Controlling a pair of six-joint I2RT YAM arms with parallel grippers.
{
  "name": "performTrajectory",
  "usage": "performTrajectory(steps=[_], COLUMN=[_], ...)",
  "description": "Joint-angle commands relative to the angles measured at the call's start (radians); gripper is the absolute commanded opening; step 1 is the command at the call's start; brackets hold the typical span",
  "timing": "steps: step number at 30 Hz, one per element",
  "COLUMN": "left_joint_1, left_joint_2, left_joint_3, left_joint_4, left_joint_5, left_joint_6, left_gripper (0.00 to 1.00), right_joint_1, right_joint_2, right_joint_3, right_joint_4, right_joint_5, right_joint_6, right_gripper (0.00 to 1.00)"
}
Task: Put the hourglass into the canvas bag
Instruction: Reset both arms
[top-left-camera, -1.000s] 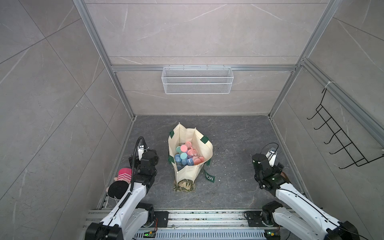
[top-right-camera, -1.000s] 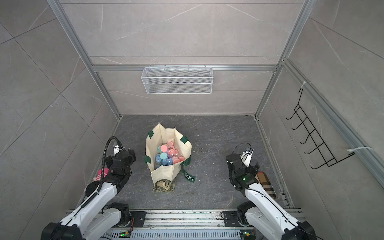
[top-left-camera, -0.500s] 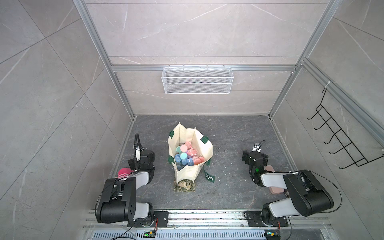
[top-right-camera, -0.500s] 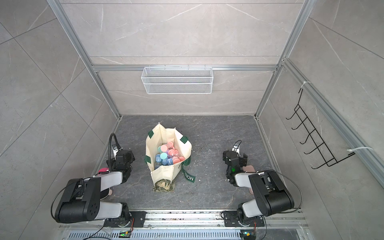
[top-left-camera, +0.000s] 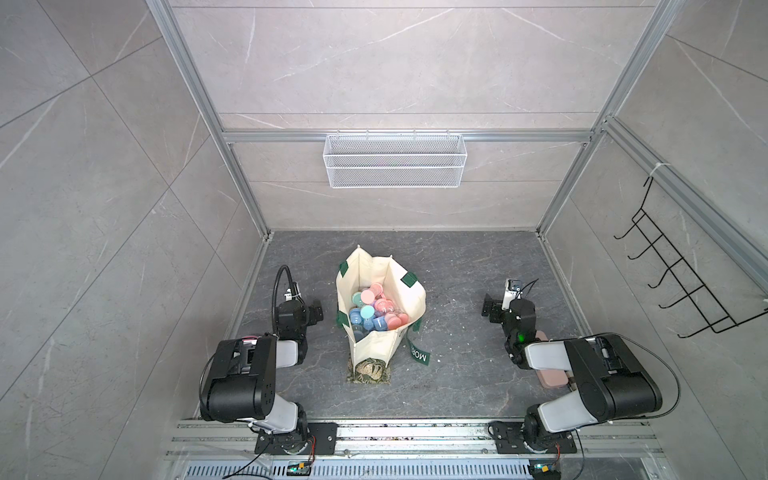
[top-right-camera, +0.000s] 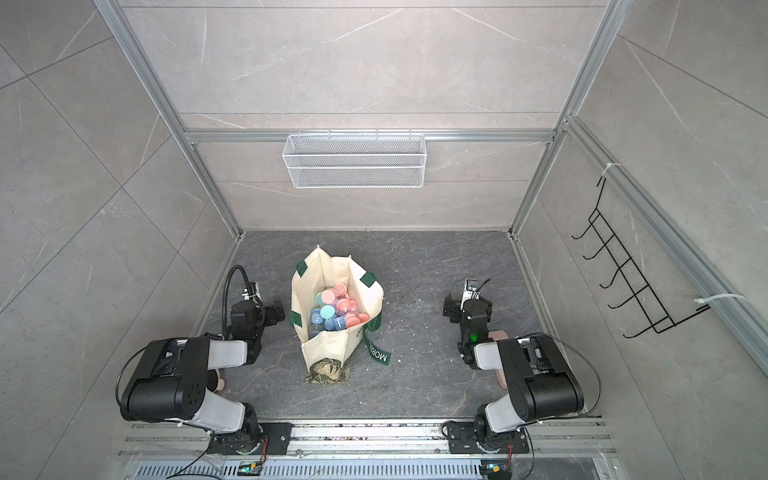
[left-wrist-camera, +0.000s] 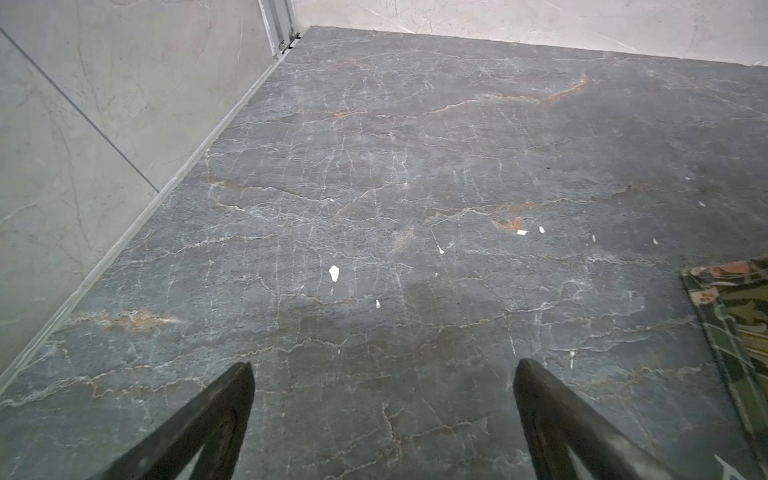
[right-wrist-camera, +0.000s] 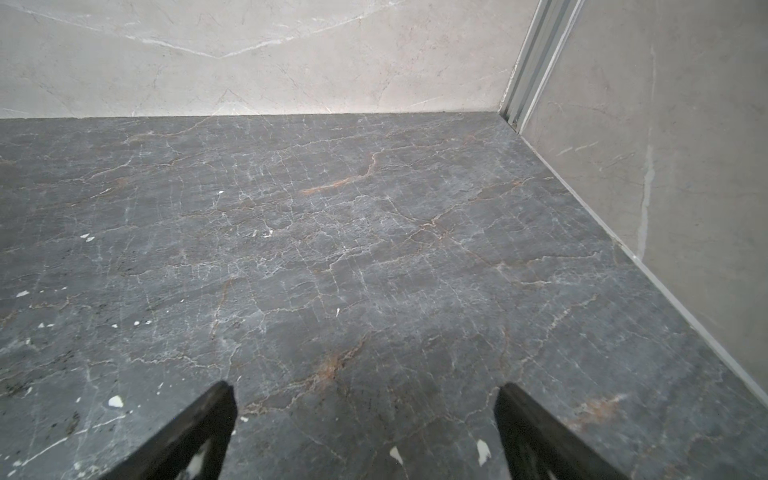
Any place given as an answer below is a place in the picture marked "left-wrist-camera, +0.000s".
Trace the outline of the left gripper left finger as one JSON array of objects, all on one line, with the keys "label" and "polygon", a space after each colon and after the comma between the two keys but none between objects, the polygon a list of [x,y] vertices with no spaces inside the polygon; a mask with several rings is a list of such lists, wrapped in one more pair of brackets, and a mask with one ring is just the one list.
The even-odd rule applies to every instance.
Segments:
[{"label": "left gripper left finger", "polygon": [[94,479],[175,479],[192,463],[192,479],[230,479],[255,394],[252,364],[232,365],[153,433]]}]

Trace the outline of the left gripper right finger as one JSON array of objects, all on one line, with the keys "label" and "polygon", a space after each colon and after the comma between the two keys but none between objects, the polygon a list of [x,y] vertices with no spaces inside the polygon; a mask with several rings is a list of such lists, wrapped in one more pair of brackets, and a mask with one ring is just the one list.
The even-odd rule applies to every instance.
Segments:
[{"label": "left gripper right finger", "polygon": [[680,477],[536,360],[519,361],[513,391],[539,479],[577,479],[575,460],[594,479]]}]

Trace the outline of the cream canvas tote bag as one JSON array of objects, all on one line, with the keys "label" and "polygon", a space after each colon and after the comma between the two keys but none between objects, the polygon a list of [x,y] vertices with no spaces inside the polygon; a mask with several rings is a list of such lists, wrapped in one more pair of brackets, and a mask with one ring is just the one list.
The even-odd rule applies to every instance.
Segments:
[{"label": "cream canvas tote bag", "polygon": [[767,259],[695,267],[682,281],[740,417],[767,471]]}]

